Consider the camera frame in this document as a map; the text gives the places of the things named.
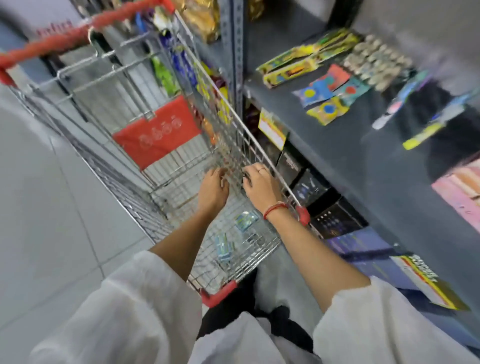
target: cart handle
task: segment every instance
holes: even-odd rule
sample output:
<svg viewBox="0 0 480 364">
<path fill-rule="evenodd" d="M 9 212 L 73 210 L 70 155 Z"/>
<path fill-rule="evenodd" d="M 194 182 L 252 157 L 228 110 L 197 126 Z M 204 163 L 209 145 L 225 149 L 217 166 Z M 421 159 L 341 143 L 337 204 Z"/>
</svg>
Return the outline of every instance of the cart handle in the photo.
<svg viewBox="0 0 480 364">
<path fill-rule="evenodd" d="M 202 297 L 202 303 L 208 308 L 215 307 L 220 302 L 222 302 L 232 291 L 237 287 L 237 282 L 232 280 L 228 282 L 225 286 L 220 288 L 220 290 L 215 294 L 208 294 L 207 291 L 202 289 L 200 295 Z"/>
<path fill-rule="evenodd" d="M 118 9 L 93 16 L 89 24 L 79 26 L 62 34 L 54 34 L 41 40 L 29 42 L 23 49 L 14 49 L 7 53 L 2 53 L 0 54 L 0 82 L 7 86 L 15 86 L 15 82 L 6 72 L 7 69 L 30 58 L 71 48 L 86 39 L 88 30 L 92 27 L 102 29 L 115 21 L 128 19 L 135 15 L 136 12 L 159 5 L 163 5 L 170 14 L 175 12 L 175 6 L 171 0 L 138 0 L 136 2 L 128 2 Z"/>
<path fill-rule="evenodd" d="M 299 215 L 300 224 L 302 224 L 303 226 L 307 226 L 310 222 L 310 213 L 308 212 L 308 210 L 300 205 L 297 205 L 295 207 L 295 210 Z"/>
</svg>

